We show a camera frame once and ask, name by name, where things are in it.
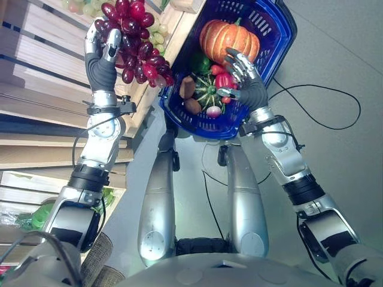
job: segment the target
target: grape bunch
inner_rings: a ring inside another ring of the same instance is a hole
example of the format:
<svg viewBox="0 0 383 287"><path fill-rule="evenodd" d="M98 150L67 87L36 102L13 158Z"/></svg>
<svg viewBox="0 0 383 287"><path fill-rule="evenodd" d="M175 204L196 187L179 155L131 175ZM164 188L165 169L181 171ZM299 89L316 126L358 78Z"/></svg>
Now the grape bunch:
<svg viewBox="0 0 383 287"><path fill-rule="evenodd" d="M155 18L153 25L151 25L148 30L150 33L149 41L160 51L160 54L163 54L165 52L163 44L168 35L168 26L161 24L160 20Z"/></svg>
<svg viewBox="0 0 383 287"><path fill-rule="evenodd" d="M115 66L123 69L123 82L130 84L136 78L138 84L148 81L151 87L174 85L169 62L148 40L148 28L155 19L151 13L145 12L144 0L117 0L115 6L107 2L101 5L101 10L108 17L108 20L95 21L102 41L107 40L111 29L121 31L121 46Z"/></svg>

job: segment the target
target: radish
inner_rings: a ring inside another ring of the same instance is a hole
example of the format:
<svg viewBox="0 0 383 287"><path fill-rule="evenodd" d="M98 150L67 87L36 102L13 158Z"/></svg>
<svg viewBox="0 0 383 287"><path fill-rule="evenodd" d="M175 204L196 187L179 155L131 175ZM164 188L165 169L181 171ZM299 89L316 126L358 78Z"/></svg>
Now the radish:
<svg viewBox="0 0 383 287"><path fill-rule="evenodd" d="M221 109L218 106L211 106L206 110L206 115L211 118L217 118L221 115Z"/></svg>

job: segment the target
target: red bell pepper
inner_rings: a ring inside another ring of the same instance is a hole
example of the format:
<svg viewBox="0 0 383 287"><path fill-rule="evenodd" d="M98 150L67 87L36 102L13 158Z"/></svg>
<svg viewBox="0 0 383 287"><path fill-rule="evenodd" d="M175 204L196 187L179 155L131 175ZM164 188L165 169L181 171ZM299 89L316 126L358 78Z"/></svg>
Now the red bell pepper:
<svg viewBox="0 0 383 287"><path fill-rule="evenodd" d="M215 77L216 88L237 88L237 84L234 82L233 76L228 72L218 74Z"/></svg>
<svg viewBox="0 0 383 287"><path fill-rule="evenodd" d="M210 71L213 76L226 73L225 68L220 65L212 65Z"/></svg>

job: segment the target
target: pumpkin stem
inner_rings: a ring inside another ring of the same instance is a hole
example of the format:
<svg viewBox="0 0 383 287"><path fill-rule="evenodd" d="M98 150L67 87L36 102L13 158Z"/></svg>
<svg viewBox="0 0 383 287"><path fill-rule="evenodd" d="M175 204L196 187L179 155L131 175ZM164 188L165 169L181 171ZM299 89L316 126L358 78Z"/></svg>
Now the pumpkin stem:
<svg viewBox="0 0 383 287"><path fill-rule="evenodd" d="M241 22L242 18L238 18L238 20L234 23L235 25L239 26L240 22Z"/></svg>

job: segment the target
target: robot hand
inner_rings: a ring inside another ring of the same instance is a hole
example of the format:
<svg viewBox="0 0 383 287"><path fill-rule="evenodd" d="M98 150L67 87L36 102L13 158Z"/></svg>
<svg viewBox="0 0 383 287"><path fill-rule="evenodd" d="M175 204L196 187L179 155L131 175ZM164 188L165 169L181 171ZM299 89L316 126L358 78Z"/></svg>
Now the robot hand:
<svg viewBox="0 0 383 287"><path fill-rule="evenodd" d="M234 97L250 107L250 112L268 105L268 93L257 69L247 57L235 49L226 48L229 55L225 57L227 69L241 86L241 90L220 88L218 94L223 97Z"/></svg>
<svg viewBox="0 0 383 287"><path fill-rule="evenodd" d="M113 29L109 33L104 52L101 53L101 35L97 31L95 22L92 23L85 40L85 68L92 92L114 91L117 79L115 61L121 43L121 32Z"/></svg>

